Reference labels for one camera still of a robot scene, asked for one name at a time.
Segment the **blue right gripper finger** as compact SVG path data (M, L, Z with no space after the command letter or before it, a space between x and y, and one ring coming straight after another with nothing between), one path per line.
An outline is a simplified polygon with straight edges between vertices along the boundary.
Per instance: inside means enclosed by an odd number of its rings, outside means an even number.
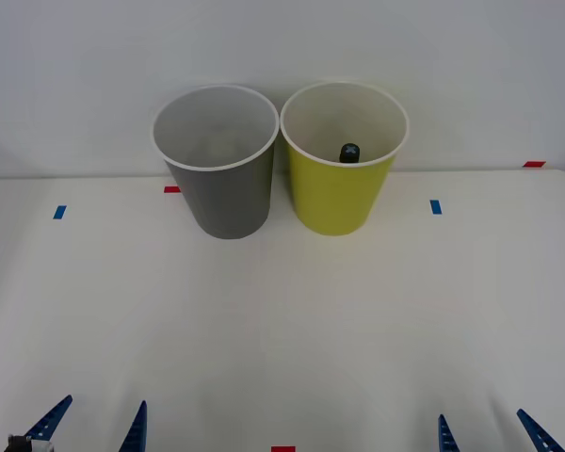
M438 443L440 452L458 452L458 445L442 414L438 417Z
M565 449L525 410L519 409L517 416L538 452L565 452Z

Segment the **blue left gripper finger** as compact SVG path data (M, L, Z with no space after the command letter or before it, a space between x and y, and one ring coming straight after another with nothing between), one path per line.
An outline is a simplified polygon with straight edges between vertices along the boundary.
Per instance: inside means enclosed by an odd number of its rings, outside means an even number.
M71 395L65 396L24 435L24 451L55 451L51 438L72 402L73 397Z
M147 402L143 400L119 449L120 452L144 452L147 441Z

